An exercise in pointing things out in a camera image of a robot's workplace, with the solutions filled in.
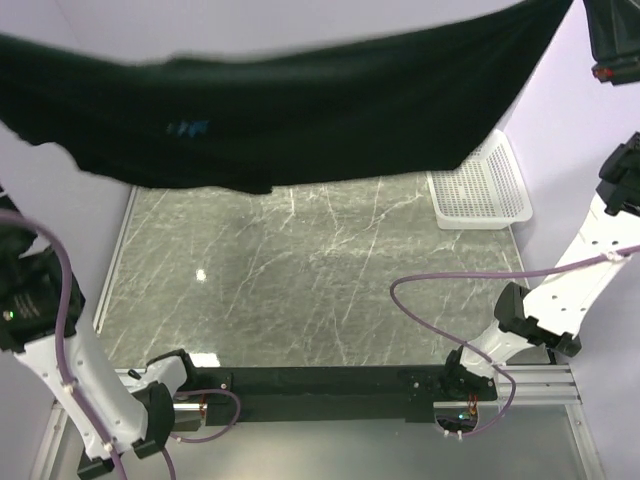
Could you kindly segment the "black t-shirt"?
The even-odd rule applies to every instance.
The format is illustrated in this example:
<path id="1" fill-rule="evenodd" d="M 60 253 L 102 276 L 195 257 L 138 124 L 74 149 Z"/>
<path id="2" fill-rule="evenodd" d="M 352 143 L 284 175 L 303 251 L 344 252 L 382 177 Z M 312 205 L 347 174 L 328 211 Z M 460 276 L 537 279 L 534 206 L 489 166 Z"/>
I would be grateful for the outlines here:
<path id="1" fill-rule="evenodd" d="M 159 189 L 452 171 L 526 85 L 569 10 L 523 1 L 394 36 L 251 61 L 121 64 L 1 39 L 1 121 L 81 171 Z"/>

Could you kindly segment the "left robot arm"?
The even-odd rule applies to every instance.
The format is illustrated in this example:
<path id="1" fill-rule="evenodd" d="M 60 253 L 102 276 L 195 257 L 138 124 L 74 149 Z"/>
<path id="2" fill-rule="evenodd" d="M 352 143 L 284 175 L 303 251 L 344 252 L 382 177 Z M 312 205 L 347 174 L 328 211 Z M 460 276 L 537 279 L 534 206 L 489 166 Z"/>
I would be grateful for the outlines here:
<path id="1" fill-rule="evenodd" d="M 179 349 L 123 382 L 82 316 L 85 298 L 61 242 L 27 252 L 46 232 L 1 196 L 1 349 L 44 382 L 82 435 L 78 476 L 124 478 L 122 455 L 164 451 L 175 424 L 173 399 L 193 399 L 200 378 Z"/>

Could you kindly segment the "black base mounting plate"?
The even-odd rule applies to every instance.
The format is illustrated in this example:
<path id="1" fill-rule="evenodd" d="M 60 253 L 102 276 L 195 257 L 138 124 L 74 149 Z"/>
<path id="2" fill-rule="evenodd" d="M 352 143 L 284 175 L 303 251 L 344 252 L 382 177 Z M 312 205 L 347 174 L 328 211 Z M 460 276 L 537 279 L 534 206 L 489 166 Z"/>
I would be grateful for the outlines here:
<path id="1" fill-rule="evenodd" d="M 178 390 L 206 406 L 205 424 L 400 419 L 433 423 L 437 403 L 497 399 L 495 382 L 437 365 L 196 368 Z"/>

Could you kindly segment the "aluminium rail frame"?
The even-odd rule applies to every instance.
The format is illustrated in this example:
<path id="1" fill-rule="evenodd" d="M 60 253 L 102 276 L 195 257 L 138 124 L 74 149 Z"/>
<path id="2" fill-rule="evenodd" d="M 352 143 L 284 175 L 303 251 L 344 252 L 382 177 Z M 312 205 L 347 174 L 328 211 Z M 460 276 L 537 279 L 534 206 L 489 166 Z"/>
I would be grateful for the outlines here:
<path id="1" fill-rule="evenodd" d="M 548 288 L 578 270 L 577 264 L 538 272 L 533 290 L 520 285 L 520 274 L 507 275 L 496 304 L 494 322 L 472 341 L 458 340 L 441 366 L 200 368 L 176 350 L 153 359 L 131 384 L 124 384 L 99 346 L 94 328 L 73 313 L 79 291 L 68 254 L 55 236 L 53 312 L 41 337 L 27 343 L 21 362 L 42 376 L 84 438 L 78 468 L 82 479 L 124 474 L 122 455 L 139 458 L 164 453 L 174 437 L 174 401 L 202 397 L 210 401 L 206 419 L 223 431 L 236 423 L 331 421 L 402 418 L 434 420 L 438 402 L 460 401 L 466 410 L 444 431 L 470 437 L 477 404 L 497 396 L 507 377 L 506 362 L 538 345 L 566 356 L 581 348 L 580 324 L 571 320 L 566 296 L 554 296 L 552 309 L 542 302 Z"/>

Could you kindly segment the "white plastic mesh basket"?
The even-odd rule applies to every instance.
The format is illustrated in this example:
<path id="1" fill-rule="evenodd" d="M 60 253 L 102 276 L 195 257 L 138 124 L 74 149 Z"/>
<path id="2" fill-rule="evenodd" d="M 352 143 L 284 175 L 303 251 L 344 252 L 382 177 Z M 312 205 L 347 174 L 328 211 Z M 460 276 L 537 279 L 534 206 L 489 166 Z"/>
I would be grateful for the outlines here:
<path id="1" fill-rule="evenodd" d="M 427 181 L 442 230 L 501 230 L 533 216 L 518 162 L 500 130 L 458 169 L 432 172 Z"/>

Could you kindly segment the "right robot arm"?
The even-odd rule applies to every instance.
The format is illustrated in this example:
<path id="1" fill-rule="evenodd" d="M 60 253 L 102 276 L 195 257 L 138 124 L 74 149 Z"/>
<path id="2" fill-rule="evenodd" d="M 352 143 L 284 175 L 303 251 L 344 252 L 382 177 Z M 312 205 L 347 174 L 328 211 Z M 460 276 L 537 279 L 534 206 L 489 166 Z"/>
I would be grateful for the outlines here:
<path id="1" fill-rule="evenodd" d="M 586 312 L 639 252 L 639 136 L 617 146 L 599 171 L 600 182 L 577 235 L 558 265 L 541 272 L 529 290 L 506 285 L 494 319 L 482 334 L 450 352 L 439 387 L 452 399 L 492 386 L 496 370 L 518 353 L 544 345 L 573 357 Z"/>

